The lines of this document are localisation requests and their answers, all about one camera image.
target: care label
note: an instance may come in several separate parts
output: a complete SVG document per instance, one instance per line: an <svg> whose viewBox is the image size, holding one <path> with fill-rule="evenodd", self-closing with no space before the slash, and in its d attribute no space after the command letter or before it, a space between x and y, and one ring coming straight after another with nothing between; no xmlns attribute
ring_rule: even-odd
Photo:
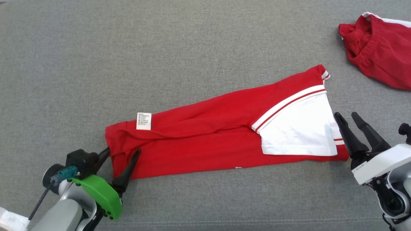
<svg viewBox="0 0 411 231"><path fill-rule="evenodd" d="M151 130L151 113L137 113L137 130Z"/></svg>

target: white stripe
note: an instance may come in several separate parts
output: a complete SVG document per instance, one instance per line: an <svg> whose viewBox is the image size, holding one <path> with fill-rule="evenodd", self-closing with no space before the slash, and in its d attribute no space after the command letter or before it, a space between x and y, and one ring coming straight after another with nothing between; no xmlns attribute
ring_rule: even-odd
<svg viewBox="0 0 411 231"><path fill-rule="evenodd" d="M375 14L370 13L370 12L365 12L365 13L362 14L362 16L364 18L368 18L370 15L374 15L376 18L379 18L379 19L381 19L382 21L384 21L386 23L396 23L396 24L401 24L403 26L411 28L411 22L408 22L408 21L397 20L397 19L389 19L389 18L381 18L378 15L375 15Z"/></svg>
<svg viewBox="0 0 411 231"><path fill-rule="evenodd" d="M325 71L324 73L323 73L323 75L322 75L322 77L323 77L323 79L327 79L327 76L328 76L329 74L328 74L328 71Z"/></svg>
<svg viewBox="0 0 411 231"><path fill-rule="evenodd" d="M310 87L310 88L304 89L304 90L302 90L302 91L300 91L300 92L298 92L298 93L296 93L296 94L293 94L292 96L284 99L284 100L281 101L280 103L278 103L278 104L274 105L272 108L270 108L270 109L269 109L266 113L264 113L264 115L261 116L251 127L252 127L253 130L255 131L255 130L256 130L265 120L267 120L272 114L274 114L276 111L278 111L280 108L284 107L285 105L287 105L287 104L290 103L291 101L293 101L293 100L295 100L295 99L297 99L297 98L299 98L299 97L301 97L301 96L303 96L303 95L306 95L306 94L309 94L309 93L312 93L312 92L318 91L318 90L324 90L324 89L325 89L324 85L316 85L316 86L312 86L312 87ZM296 101L294 101L293 103L287 105L287 106L286 106L285 108L283 108L282 110L285 110L285 109L288 108L289 106L291 106L291 105L293 105L293 104L295 104L295 103L297 103L297 102L300 102L300 101L302 101L302 100L305 100L306 98L309 98L309 97L311 97L311 96L319 95L319 94L325 94L325 93L326 93L326 91L321 91L321 92L317 92L317 93L308 95L308 96L306 96L306 97L303 97L303 98L301 98L301 99L299 99L299 100L296 100ZM270 122L272 119L274 119L274 118L276 117L276 115L273 116L273 117L271 117L268 121L266 121L265 124L267 124L267 123Z"/></svg>
<svg viewBox="0 0 411 231"><path fill-rule="evenodd" d="M344 144L344 140L336 140L335 145L341 145Z"/></svg>

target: clothing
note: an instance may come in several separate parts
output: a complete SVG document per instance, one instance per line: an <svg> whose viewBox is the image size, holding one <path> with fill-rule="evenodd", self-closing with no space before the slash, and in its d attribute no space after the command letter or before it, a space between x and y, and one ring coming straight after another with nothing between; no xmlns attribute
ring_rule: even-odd
<svg viewBox="0 0 411 231"><path fill-rule="evenodd" d="M114 177L138 147L132 179L303 160L348 159L332 116L322 65L277 83L235 91L106 128Z"/></svg>
<svg viewBox="0 0 411 231"><path fill-rule="evenodd" d="M340 24L348 59L361 72L391 87L411 90L411 22L363 13Z"/></svg>

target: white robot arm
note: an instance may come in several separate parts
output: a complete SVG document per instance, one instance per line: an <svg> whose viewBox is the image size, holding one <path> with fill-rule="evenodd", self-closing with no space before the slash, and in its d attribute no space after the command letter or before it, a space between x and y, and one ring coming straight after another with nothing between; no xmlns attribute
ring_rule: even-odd
<svg viewBox="0 0 411 231"><path fill-rule="evenodd" d="M30 229L32 231L93 231L103 217L117 220L122 213L122 195L140 152L138 148L124 171L111 183L96 175L110 156L109 148L100 154L82 149L67 154L65 166L55 164L44 173L46 191L30 217L0 208L0 230L26 231L48 191L59 195L60 200Z"/></svg>
<svg viewBox="0 0 411 231"><path fill-rule="evenodd" d="M334 118L350 154L351 171L358 184L373 189L383 211L383 219L392 231L411 230L411 127L402 124L401 135L406 143L391 147L356 112L351 114L357 127L371 145L361 143L340 113Z"/></svg>

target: gray fabric surface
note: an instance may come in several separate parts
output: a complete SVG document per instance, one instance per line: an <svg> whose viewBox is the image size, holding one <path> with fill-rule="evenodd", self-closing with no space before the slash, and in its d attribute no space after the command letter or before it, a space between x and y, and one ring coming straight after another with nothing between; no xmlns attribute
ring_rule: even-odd
<svg viewBox="0 0 411 231"><path fill-rule="evenodd" d="M387 142L411 93L363 76L339 23L370 11L411 21L409 0L13 0L0 6L0 206L29 216L44 171L106 147L106 126L317 64L334 111L357 111ZM101 176L111 178L107 162ZM58 196L46 197L33 222ZM299 162L133 181L119 221L96 230L387 230L349 163Z"/></svg>

